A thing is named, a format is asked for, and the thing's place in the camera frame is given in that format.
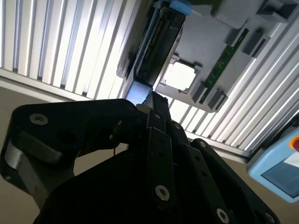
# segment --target display screen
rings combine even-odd
[[[299,168],[286,160],[278,163],[262,174],[262,177],[276,185],[290,197],[299,196]]]

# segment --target blue component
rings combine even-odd
[[[185,15],[190,15],[192,11],[192,5],[187,0],[171,0],[169,8],[177,10]]]
[[[152,90],[151,86],[133,80],[128,90],[126,99],[132,102],[134,105],[142,104],[145,101],[146,97],[151,92],[151,90]]]
[[[260,150],[247,165],[248,174],[289,203],[299,200],[299,168],[285,162],[296,153],[290,141],[299,136],[296,128],[265,151]]]

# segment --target metal slat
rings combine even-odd
[[[252,59],[251,62],[248,64],[247,68],[241,74],[240,79],[228,94],[227,101],[218,111],[218,113],[216,113],[214,118],[211,120],[209,126],[204,131],[203,134],[205,136],[211,136],[211,139],[216,140],[216,138],[223,131],[225,125],[234,115],[234,113],[230,111],[233,109],[236,101],[238,100],[238,97],[245,90],[247,83],[249,83],[252,78],[251,73],[253,73],[258,68],[259,64],[264,63],[263,56],[266,56],[268,52],[271,50],[272,46],[275,45],[276,40],[280,37],[285,27],[286,25],[284,23],[278,24],[276,28],[273,30],[272,34],[270,35],[271,39],[262,50],[259,57],[257,59]]]
[[[283,107],[288,105],[290,105],[289,110],[283,110]],[[269,116],[269,119],[264,119],[264,121],[267,123],[261,127],[258,133],[252,133],[251,142],[249,142],[247,145],[245,145],[246,143],[244,142],[243,145],[241,145],[242,148],[244,147],[243,149],[245,151],[254,151],[264,141],[270,142],[273,136],[271,133],[280,133],[282,128],[289,124],[293,117],[299,114],[299,100],[297,100],[297,102],[293,105],[291,105],[291,102],[285,102],[283,107],[279,108],[272,118]]]
[[[119,22],[118,27],[115,29],[117,30],[117,34],[113,41],[111,52],[106,58],[107,63],[106,66],[104,66],[104,70],[103,70],[104,72],[102,78],[103,84],[100,85],[96,97],[97,99],[109,98],[109,93],[114,84],[114,79],[116,79],[117,64],[122,54],[121,44],[123,43],[123,39],[127,31],[127,27],[131,18],[131,14],[134,9],[134,5],[135,5],[135,0],[127,0],[122,15],[121,13],[119,13],[120,14],[119,16],[121,16],[121,21]]]
[[[85,0],[82,8],[82,14],[80,17],[79,27],[76,33],[72,34],[75,38],[75,44],[73,46],[72,52],[70,52],[71,47],[69,47],[69,56],[71,57],[71,62],[69,70],[65,68],[64,74],[67,74],[67,81],[65,89],[68,91],[74,91],[76,78],[78,70],[80,67],[81,57],[84,52],[85,39],[88,35],[88,26],[90,20],[93,16],[93,6],[94,0]]]
[[[185,112],[187,111],[189,105],[185,104],[179,100],[175,100],[172,103],[172,106],[170,108],[170,115],[171,115],[171,119],[180,123],[183,115],[185,114]]]
[[[35,14],[36,1],[28,0],[22,5],[21,36],[18,73],[28,75],[30,65],[30,49],[32,45],[33,19]]]
[[[254,134],[257,135],[258,132],[264,127],[267,126],[267,121],[276,117],[276,113],[281,111],[286,105],[290,106],[299,101],[299,77],[290,88],[287,89],[286,93],[279,99],[279,101],[272,107],[272,109],[265,115],[264,119],[262,119],[259,123],[256,124],[255,128],[249,134],[249,137],[246,141],[240,142],[242,149],[248,148],[250,141],[254,139]]]
[[[116,76],[108,99],[118,98],[123,84],[124,84],[124,79]]]
[[[205,116],[206,112],[203,110],[199,110],[194,115],[193,119],[189,123],[188,127],[186,128],[187,131],[193,132],[197,126],[197,124],[202,120],[202,118]]]
[[[23,75],[19,75],[15,72],[11,72],[11,71],[8,71],[5,69],[0,69],[0,77],[2,77],[2,80],[3,79],[12,80],[14,84],[19,83],[19,85],[21,86],[21,89],[22,89],[22,93],[24,93],[26,95],[31,95],[32,89],[35,89],[36,95],[34,97],[45,100],[45,101],[47,101],[48,97],[51,97],[53,95],[55,96],[55,98],[64,98],[67,100],[74,100],[74,101],[89,100],[88,98],[80,96],[78,94],[75,94],[75,93],[72,93],[69,91],[65,91],[65,90],[57,88],[55,86],[25,77]],[[3,87],[8,88],[6,86],[7,83],[9,83],[9,82],[4,82]]]
[[[182,122],[182,127],[184,129],[187,128],[187,126],[189,125],[191,119],[194,117],[196,111],[197,111],[197,108],[196,107],[192,107],[191,110],[188,112],[187,116],[185,117],[185,119]]]
[[[5,3],[5,47],[4,68],[12,71],[14,64],[15,20],[17,0],[8,0]]]
[[[45,25],[47,12],[47,0],[38,0],[36,2],[36,16],[34,19],[33,41],[30,58],[29,77],[37,79],[38,69],[41,60],[43,28]]]
[[[252,129],[255,127],[255,124],[260,122],[268,110],[274,106],[280,95],[290,87],[291,83],[295,81],[294,77],[299,72],[298,58],[299,51],[297,51],[295,56],[289,60],[289,63],[282,71],[278,70],[279,75],[265,90],[263,95],[258,98],[258,101],[254,104],[254,107],[250,110],[250,114],[242,120],[234,133],[227,140],[227,144],[234,147],[240,145],[246,134],[252,131]]]
[[[101,43],[97,62],[95,64],[95,68],[93,71],[93,76],[91,78],[90,85],[88,88],[88,92],[87,92],[88,98],[92,98],[92,99],[95,98],[97,88],[98,86],[101,86],[101,77],[102,77],[103,69],[106,63],[107,56],[109,54],[109,50],[111,48],[110,44],[113,43],[114,35],[117,30],[116,25],[117,25],[122,4],[123,4],[123,0],[115,0],[113,2],[109,21],[105,30],[103,41]]]
[[[0,0],[0,31],[3,33],[5,28],[5,0]],[[4,35],[0,35],[0,67],[4,66]]]
[[[240,122],[241,117],[246,114],[246,110],[252,106],[253,102],[257,98],[257,96],[263,91],[263,88],[267,86],[267,82],[271,77],[271,71],[273,68],[277,68],[277,64],[282,64],[284,56],[288,57],[288,45],[290,41],[294,39],[294,35],[298,33],[298,23],[290,24],[288,28],[291,26],[291,29],[288,33],[285,34],[282,39],[278,39],[278,43],[273,45],[273,49],[271,51],[271,56],[266,57],[264,62],[256,65],[254,70],[250,71],[249,75],[254,78],[251,79],[250,83],[245,84],[246,89],[244,92],[238,97],[236,103],[233,104],[233,108],[229,112],[229,116],[227,116],[222,122],[222,126],[224,126],[223,130],[219,133],[219,137],[217,141],[223,142],[225,141],[232,131],[237,127]]]
[[[75,13],[78,1],[68,1],[65,10],[63,29],[58,49],[57,62],[54,71],[53,86],[60,87],[62,76],[64,73],[64,66],[67,58],[69,43],[71,40],[71,30],[74,24]]]
[[[111,13],[112,3],[113,1],[105,0],[98,1],[97,3],[75,89],[77,94],[86,93],[88,90],[108,18]]]
[[[265,92],[269,85],[271,84],[271,81],[274,80],[274,82],[280,82],[280,80],[276,77],[276,72],[279,70],[286,60],[289,58],[290,54],[293,53],[293,49],[296,48],[299,41],[299,34],[296,35],[294,38],[292,38],[292,41],[288,46],[286,46],[283,50],[283,52],[279,55],[278,60],[276,60],[267,70],[264,72],[263,70],[260,70],[257,77],[258,79],[252,80],[252,82],[249,84],[248,90],[251,89],[251,87],[254,86],[252,89],[252,92],[247,95],[247,99],[245,102],[243,102],[243,105],[241,106],[240,110],[235,114],[233,120],[228,124],[226,129],[224,129],[226,132],[229,131],[229,134],[221,135],[225,136],[221,140],[226,140],[228,145],[231,145],[232,141],[236,137],[237,134],[236,130],[238,127],[242,128],[241,122],[245,119],[245,116],[254,116],[255,110],[253,107],[256,105],[256,102],[263,96],[263,98],[267,98],[267,93]]]
[[[52,82],[52,73],[55,65],[56,50],[58,46],[61,22],[65,7],[64,0],[53,1],[51,12],[51,21],[49,28],[49,36],[47,37],[44,68],[42,71],[43,82],[50,84]]]
[[[204,132],[214,115],[215,113],[208,113],[206,115],[205,119],[201,122],[200,126],[198,127],[196,134],[201,135]]]

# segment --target bolt head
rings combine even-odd
[[[199,140],[199,144],[200,144],[200,146],[203,147],[203,148],[206,147],[206,144],[205,144],[203,141],[200,141],[200,140]]]
[[[48,118],[40,113],[31,114],[29,119],[35,125],[46,125],[48,123]]]
[[[155,187],[155,193],[162,201],[167,202],[170,198],[168,189],[163,185],[157,185]]]

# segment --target screw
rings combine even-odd
[[[170,194],[169,191],[166,187],[164,187],[163,185],[157,185],[155,187],[155,192],[156,195],[162,200],[167,202],[170,198]]]
[[[275,223],[275,219],[272,217],[272,215],[270,215],[268,212],[266,212],[266,216],[272,223]]]
[[[161,119],[161,116],[157,113],[155,113],[155,117],[158,118],[158,119]]]
[[[199,141],[199,144],[201,147],[205,148],[206,147],[206,144],[203,142],[203,141]]]
[[[229,218],[228,215],[226,214],[225,211],[223,211],[222,209],[217,209],[217,216],[218,218],[225,224],[229,223]]]
[[[181,129],[181,125],[179,123],[174,123],[174,126],[177,128],[177,129]]]
[[[40,113],[31,114],[29,119],[35,125],[46,125],[48,123],[48,118]]]

